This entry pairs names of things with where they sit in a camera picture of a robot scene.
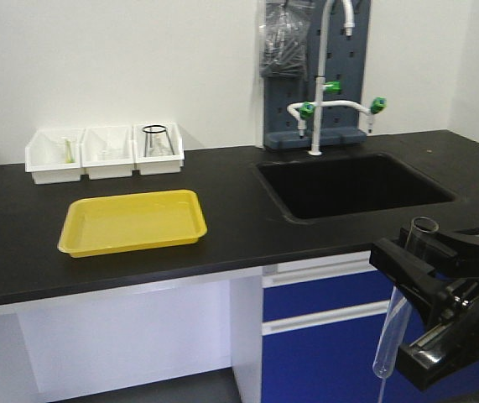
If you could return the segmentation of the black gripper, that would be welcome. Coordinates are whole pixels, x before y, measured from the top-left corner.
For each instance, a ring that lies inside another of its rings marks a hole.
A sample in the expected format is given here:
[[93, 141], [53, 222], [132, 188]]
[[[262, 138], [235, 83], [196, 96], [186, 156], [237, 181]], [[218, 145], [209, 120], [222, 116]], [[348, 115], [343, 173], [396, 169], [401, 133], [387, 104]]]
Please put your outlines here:
[[438, 230], [420, 241], [423, 258], [381, 238], [372, 244], [369, 263], [381, 271], [418, 311], [424, 334], [398, 347], [396, 369], [417, 389], [479, 361], [479, 236]]

